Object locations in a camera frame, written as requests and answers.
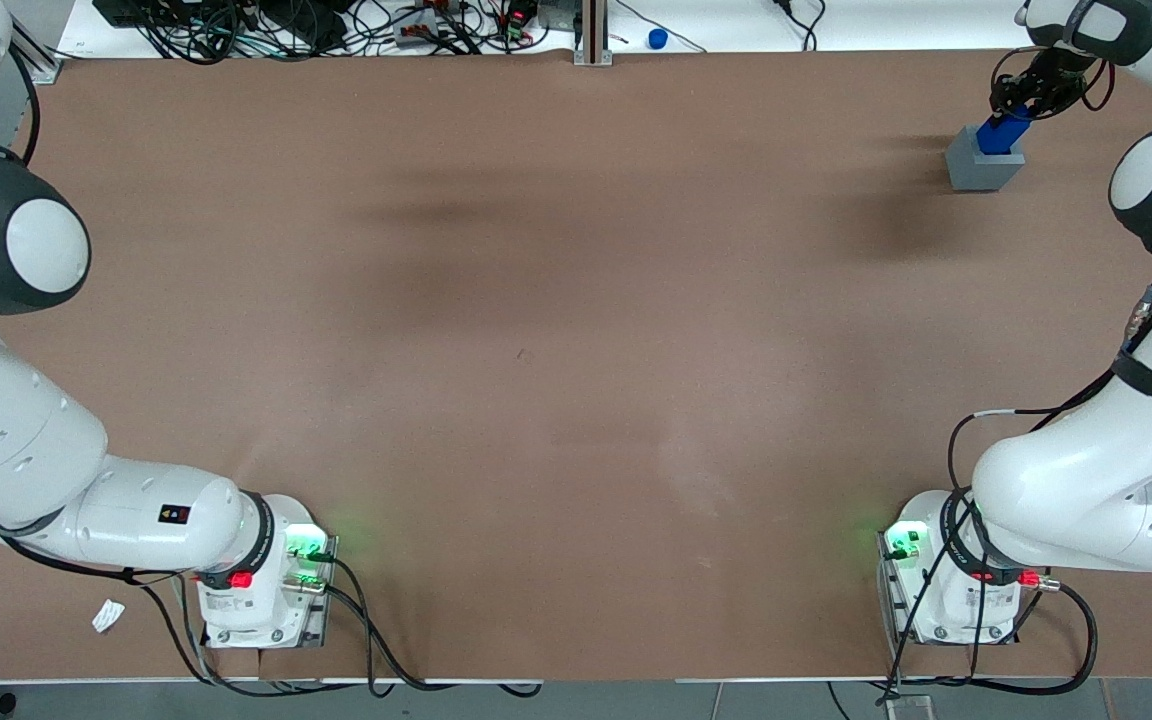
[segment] floor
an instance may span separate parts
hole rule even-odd
[[[878,691],[863,683],[836,683],[850,720],[884,720]],[[417,694],[399,688],[387,700],[364,689],[306,698],[250,700],[187,683],[26,685],[14,688],[18,720],[285,720],[287,717],[350,717],[356,720],[842,720],[824,683],[718,684],[552,683],[531,700],[493,687]],[[975,688],[929,691],[940,720],[1152,720],[1152,680],[1091,682],[1052,698],[1014,697]]]

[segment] metal frame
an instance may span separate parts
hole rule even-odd
[[[52,85],[60,74],[60,60],[38,41],[24,24],[12,17],[12,45],[15,45],[29,67],[29,77],[36,85]]]
[[[607,0],[579,0],[579,46],[575,63],[590,68],[612,66],[612,50],[607,46]]]

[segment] gray block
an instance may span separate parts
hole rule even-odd
[[[950,168],[950,184],[960,191],[995,191],[1020,173],[1025,154],[1020,142],[1011,145],[1007,156],[986,156],[975,139],[979,126],[964,126],[954,142],[945,150],[945,164]]]

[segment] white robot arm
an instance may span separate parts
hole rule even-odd
[[[0,61],[10,15],[0,5]],[[90,268],[73,206],[0,147],[0,314],[69,300]],[[321,632],[329,539],[289,497],[115,457],[105,429],[0,340],[0,541],[50,559],[196,570],[211,643],[297,647]]]
[[[1152,85],[1152,0],[1030,0],[1018,22],[1038,45],[1111,60]],[[1108,199],[1152,252],[1152,132],[1121,159]],[[1010,639],[1023,569],[1152,571],[1151,311],[1147,291],[1111,374],[1084,404],[993,445],[975,467],[970,495],[920,493],[884,535],[892,615],[915,641]],[[968,500],[977,520],[955,533]],[[946,538],[950,561],[924,579]],[[910,620],[901,609],[919,596]]]

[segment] table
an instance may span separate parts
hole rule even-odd
[[[1130,81],[948,191],[995,60],[78,61],[35,168],[92,274],[0,332],[111,452],[305,501],[422,675],[872,679],[876,530],[961,415],[1100,373],[1152,274],[1105,200],[1152,128]],[[1097,673],[1152,676],[1152,577],[1060,577]],[[1052,598],[982,670],[1069,673],[1079,632]],[[227,673],[356,679],[359,638]],[[145,598],[0,548],[0,679],[182,674]]]

